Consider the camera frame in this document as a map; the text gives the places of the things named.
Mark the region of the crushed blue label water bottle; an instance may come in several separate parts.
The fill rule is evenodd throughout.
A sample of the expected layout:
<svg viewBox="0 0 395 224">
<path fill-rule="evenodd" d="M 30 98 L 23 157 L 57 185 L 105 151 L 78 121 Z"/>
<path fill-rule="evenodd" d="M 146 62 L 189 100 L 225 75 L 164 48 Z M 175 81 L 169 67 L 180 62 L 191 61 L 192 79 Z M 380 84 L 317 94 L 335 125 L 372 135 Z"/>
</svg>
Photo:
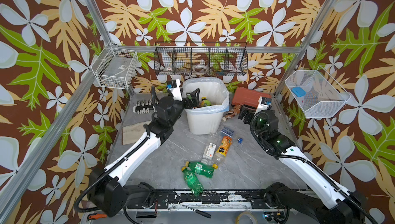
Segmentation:
<svg viewBox="0 0 395 224">
<path fill-rule="evenodd" d="M 226 127 L 226 126 L 222 127 L 220 132 L 222 134 L 227 135 L 228 137 L 232 138 L 233 141 L 236 142 L 236 144 L 242 144 L 243 143 L 243 138 L 238 136 L 236 134 L 236 132 L 233 129 L 229 128 L 229 127 Z"/>
</svg>

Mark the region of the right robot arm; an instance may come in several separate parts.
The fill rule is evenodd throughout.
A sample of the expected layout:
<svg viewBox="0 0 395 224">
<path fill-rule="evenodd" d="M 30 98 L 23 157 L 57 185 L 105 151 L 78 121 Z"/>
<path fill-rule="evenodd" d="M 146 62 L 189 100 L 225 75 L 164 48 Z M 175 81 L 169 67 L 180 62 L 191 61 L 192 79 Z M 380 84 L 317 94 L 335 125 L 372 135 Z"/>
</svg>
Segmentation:
<svg viewBox="0 0 395 224">
<path fill-rule="evenodd" d="M 265 204 L 281 206 L 305 214 L 320 224 L 363 224 L 377 221 L 365 210 L 366 197 L 350 191 L 314 164 L 287 136 L 278 131 L 278 118 L 269 105 L 259 103 L 251 119 L 250 132 L 270 156 L 296 173 L 315 197 L 292 190 L 280 182 L 264 189 Z"/>
</svg>

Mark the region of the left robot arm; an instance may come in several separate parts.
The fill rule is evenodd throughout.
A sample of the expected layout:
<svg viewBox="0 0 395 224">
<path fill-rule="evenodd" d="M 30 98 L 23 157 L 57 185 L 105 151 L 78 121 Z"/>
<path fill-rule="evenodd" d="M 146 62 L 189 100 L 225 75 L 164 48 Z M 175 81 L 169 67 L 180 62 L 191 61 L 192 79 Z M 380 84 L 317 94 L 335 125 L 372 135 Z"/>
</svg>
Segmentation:
<svg viewBox="0 0 395 224">
<path fill-rule="evenodd" d="M 104 169 L 91 172 L 89 186 L 74 203 L 76 212 L 101 210 L 108 217 L 113 217 L 129 205 L 131 191 L 125 185 L 127 180 L 170 137 L 182 112 L 197 108 L 200 103 L 199 88 L 187 93 L 186 97 L 182 97 L 182 89 L 177 85 L 168 84 L 167 88 L 169 95 L 161 99 L 157 97 L 155 90 L 151 91 L 155 111 L 151 122 L 144 124 L 145 132 L 138 141 Z"/>
</svg>

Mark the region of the lime green label bottle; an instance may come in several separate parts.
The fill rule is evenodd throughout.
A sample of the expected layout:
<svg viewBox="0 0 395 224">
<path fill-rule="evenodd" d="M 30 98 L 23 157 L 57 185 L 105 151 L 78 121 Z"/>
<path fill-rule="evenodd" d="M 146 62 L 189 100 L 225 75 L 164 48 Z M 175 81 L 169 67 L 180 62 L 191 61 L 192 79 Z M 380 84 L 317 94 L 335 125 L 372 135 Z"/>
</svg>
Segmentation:
<svg viewBox="0 0 395 224">
<path fill-rule="evenodd" d="M 202 97 L 200 107 L 211 106 L 211 102 L 206 97 Z"/>
</svg>

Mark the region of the orange juice label bottle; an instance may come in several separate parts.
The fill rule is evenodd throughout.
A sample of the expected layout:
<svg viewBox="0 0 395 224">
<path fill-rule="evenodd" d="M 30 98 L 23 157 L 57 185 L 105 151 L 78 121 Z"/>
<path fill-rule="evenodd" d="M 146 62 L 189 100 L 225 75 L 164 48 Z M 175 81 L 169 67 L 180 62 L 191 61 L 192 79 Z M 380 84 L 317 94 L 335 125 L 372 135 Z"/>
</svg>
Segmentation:
<svg viewBox="0 0 395 224">
<path fill-rule="evenodd" d="M 221 143 L 213 156 L 213 162 L 216 165 L 222 164 L 227 156 L 230 146 L 232 145 L 232 137 L 224 136 Z"/>
</svg>

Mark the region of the small white label bottle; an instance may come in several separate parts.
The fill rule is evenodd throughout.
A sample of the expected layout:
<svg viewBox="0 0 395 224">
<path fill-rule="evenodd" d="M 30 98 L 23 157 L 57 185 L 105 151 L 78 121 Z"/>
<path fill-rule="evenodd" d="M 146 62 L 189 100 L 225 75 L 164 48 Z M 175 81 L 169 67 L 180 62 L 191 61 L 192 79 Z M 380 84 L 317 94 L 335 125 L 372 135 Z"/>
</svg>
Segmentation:
<svg viewBox="0 0 395 224">
<path fill-rule="evenodd" d="M 205 164 L 205 165 L 209 165 L 213 159 L 213 156 L 216 152 L 216 145 L 214 143 L 210 143 L 209 145 L 206 146 L 202 159 L 201 159 L 201 163 Z"/>
</svg>

